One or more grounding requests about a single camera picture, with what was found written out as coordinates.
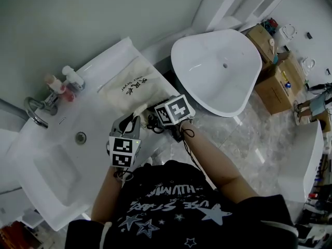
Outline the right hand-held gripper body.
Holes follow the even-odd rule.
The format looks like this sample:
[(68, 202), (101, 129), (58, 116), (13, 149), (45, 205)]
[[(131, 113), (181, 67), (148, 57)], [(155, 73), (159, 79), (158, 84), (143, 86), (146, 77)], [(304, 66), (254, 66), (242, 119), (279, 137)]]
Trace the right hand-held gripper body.
[(192, 119), (196, 114), (184, 94), (171, 96), (168, 100), (156, 105), (154, 111), (158, 117), (159, 126), (168, 130), (177, 142), (182, 141), (182, 135), (176, 125), (183, 120)]

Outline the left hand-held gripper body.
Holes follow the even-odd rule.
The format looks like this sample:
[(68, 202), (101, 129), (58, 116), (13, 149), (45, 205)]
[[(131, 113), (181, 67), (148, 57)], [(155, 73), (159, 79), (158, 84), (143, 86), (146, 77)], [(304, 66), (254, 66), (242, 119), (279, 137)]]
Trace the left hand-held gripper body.
[(117, 168), (130, 168), (141, 148), (141, 140), (130, 139), (126, 132), (122, 137), (110, 136), (107, 142), (107, 152), (110, 158), (110, 166)]

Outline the cream cloth bag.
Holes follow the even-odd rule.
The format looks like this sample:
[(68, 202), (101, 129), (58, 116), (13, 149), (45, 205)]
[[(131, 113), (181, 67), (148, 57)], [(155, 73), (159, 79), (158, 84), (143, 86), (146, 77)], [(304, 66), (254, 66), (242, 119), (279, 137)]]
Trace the cream cloth bag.
[(133, 113), (135, 116), (178, 96), (178, 91), (142, 57), (133, 59), (98, 93), (119, 114)]

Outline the person's right forearm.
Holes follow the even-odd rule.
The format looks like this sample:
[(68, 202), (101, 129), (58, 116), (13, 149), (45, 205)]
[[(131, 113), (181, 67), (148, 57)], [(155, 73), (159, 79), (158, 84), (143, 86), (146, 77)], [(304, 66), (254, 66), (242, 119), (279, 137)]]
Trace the person's right forearm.
[(258, 196), (234, 163), (190, 121), (183, 121), (180, 130), (190, 151), (223, 196), (234, 203)]

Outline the person's left forearm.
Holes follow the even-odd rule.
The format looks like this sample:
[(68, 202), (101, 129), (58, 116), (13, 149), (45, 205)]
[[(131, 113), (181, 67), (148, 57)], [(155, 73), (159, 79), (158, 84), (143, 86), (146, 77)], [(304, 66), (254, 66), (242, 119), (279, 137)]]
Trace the person's left forearm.
[(114, 177), (116, 169), (110, 167), (95, 199), (91, 220), (99, 223), (111, 222), (115, 217), (122, 181)]

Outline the white and green bathtub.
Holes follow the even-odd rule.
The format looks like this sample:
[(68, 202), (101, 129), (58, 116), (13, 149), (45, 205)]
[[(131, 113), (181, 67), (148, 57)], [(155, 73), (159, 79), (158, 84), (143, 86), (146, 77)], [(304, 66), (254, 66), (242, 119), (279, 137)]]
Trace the white and green bathtub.
[(257, 48), (233, 29), (180, 38), (172, 46), (171, 62), (188, 94), (225, 118), (243, 112), (262, 68)]

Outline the white pump bottle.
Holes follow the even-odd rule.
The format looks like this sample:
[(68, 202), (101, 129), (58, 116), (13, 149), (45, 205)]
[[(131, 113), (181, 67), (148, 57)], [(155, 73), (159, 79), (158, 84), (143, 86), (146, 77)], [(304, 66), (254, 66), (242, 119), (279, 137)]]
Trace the white pump bottle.
[(62, 74), (76, 90), (82, 91), (85, 88), (84, 80), (70, 66), (63, 67)]

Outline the pink floral bottle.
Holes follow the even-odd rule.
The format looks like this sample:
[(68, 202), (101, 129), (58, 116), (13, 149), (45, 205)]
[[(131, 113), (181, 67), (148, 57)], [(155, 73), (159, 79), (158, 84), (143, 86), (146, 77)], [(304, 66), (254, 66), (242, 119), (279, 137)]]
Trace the pink floral bottle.
[(47, 74), (45, 76), (45, 82), (51, 90), (53, 90), (61, 98), (65, 99), (67, 102), (73, 102), (75, 95), (74, 93), (64, 85), (59, 79), (54, 75)]

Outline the white vanity sink cabinet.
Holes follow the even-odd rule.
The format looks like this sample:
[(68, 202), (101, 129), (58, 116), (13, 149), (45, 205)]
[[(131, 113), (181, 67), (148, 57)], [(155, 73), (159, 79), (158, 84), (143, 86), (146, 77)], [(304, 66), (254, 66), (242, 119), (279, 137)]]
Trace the white vanity sink cabinet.
[[(7, 153), (25, 194), (53, 230), (66, 226), (95, 200), (110, 166), (108, 136), (120, 117), (98, 91), (140, 55), (125, 38), (81, 67), (85, 89), (73, 102), (60, 100), (55, 116), (37, 111), (48, 128), (27, 121)], [(83, 145), (75, 142), (77, 132), (87, 137)]]

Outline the person's black star shirt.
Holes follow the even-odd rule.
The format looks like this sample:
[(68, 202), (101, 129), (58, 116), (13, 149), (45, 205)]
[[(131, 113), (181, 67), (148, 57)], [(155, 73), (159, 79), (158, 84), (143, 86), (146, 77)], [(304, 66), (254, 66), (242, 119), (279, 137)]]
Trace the person's black star shirt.
[(116, 202), (110, 226), (75, 220), (65, 249), (297, 249), (281, 195), (233, 203), (203, 173), (174, 160), (138, 168)]

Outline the chrome faucet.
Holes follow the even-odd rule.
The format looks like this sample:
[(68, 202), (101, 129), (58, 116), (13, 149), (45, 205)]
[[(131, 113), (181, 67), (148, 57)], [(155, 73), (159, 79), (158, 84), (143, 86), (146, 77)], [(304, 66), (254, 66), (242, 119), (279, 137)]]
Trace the chrome faucet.
[(38, 101), (30, 96), (24, 99), (24, 109), (26, 114), (33, 120), (35, 124), (45, 129), (48, 128), (48, 123), (42, 120), (37, 114), (36, 110), (40, 110), (50, 116), (55, 116), (58, 112), (56, 105), (59, 96), (54, 92), (45, 101)]

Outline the large cardboard box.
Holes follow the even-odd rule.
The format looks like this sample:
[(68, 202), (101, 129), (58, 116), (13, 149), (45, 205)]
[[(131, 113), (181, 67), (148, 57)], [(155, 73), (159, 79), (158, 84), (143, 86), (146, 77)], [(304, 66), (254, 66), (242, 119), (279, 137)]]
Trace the large cardboard box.
[(287, 83), (278, 66), (260, 73), (254, 89), (271, 115), (293, 107), (295, 96), (292, 89), (286, 87)]

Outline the cardboard box with scoop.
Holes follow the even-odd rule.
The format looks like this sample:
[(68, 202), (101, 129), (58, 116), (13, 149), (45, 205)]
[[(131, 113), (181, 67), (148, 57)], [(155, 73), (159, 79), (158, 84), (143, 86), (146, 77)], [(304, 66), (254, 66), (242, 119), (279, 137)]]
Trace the cardboard box with scoop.
[(256, 24), (255, 26), (253, 26), (247, 32), (246, 37), (257, 48), (264, 64), (276, 64), (277, 63), (278, 56), (276, 54), (276, 44), (275, 44), (275, 55), (273, 55), (270, 50), (270, 46), (269, 46), (269, 39), (271, 39), (272, 36), (268, 33), (268, 31), (261, 24)]

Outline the white toilet open lid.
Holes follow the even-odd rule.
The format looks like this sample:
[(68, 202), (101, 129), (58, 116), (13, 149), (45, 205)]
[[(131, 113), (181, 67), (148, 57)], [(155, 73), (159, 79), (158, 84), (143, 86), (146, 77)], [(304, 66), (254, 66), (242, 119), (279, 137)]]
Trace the white toilet open lid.
[(293, 25), (287, 24), (279, 28), (273, 38), (278, 46), (278, 49), (281, 50), (282, 47), (287, 46), (296, 35), (297, 29)]

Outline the small white toilet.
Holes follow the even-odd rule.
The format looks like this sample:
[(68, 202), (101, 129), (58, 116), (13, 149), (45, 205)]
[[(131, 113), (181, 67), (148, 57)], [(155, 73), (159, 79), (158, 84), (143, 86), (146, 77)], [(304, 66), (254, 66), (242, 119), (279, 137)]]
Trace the small white toilet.
[(309, 57), (305, 57), (301, 61), (301, 67), (306, 76), (308, 76), (310, 74), (310, 72), (313, 70), (315, 65), (316, 65), (316, 61)]

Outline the white rectangular bathtub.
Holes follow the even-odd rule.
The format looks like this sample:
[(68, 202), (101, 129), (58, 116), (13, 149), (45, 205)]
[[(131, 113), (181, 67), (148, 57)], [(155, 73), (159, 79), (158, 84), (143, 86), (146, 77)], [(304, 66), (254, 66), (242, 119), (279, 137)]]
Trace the white rectangular bathtub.
[(316, 178), (323, 147), (323, 134), (318, 121), (295, 127), (294, 140), (278, 175), (284, 199), (306, 202)]

